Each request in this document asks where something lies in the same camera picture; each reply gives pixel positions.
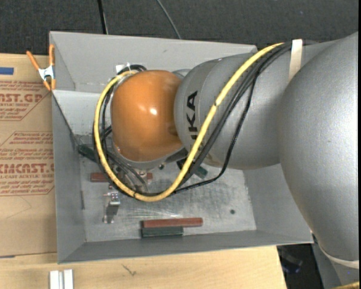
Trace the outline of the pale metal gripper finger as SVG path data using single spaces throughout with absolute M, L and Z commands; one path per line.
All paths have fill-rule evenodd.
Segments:
M 112 198 L 111 193 L 108 192 L 103 195 L 104 201 L 104 215 L 103 215 L 103 222 L 107 224 L 112 223 Z
M 110 201 L 109 201 L 109 223 L 114 222 L 114 216 L 117 215 L 120 206 L 120 198 L 118 192 L 110 193 Z

